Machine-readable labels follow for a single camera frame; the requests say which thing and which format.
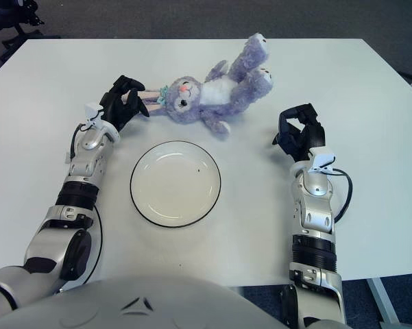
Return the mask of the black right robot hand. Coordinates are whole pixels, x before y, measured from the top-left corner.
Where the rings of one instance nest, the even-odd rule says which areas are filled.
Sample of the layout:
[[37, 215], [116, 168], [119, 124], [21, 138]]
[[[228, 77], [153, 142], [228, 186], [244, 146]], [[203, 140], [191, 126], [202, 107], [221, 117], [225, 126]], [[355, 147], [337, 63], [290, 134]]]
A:
[[272, 141], [295, 162], [309, 160], [309, 149], [326, 145], [325, 131], [317, 120], [311, 103], [282, 111], [278, 116], [278, 133]]

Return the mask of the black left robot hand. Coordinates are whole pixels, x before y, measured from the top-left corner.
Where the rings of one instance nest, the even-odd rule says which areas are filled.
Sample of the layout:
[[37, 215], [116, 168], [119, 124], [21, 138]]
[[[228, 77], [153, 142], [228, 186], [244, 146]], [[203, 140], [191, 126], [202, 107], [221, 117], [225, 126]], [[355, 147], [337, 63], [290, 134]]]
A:
[[121, 75], [99, 102], [104, 112], [101, 119], [120, 132], [135, 115], [141, 113], [149, 117], [145, 104], [138, 96], [138, 91], [144, 90], [145, 86], [140, 82]]

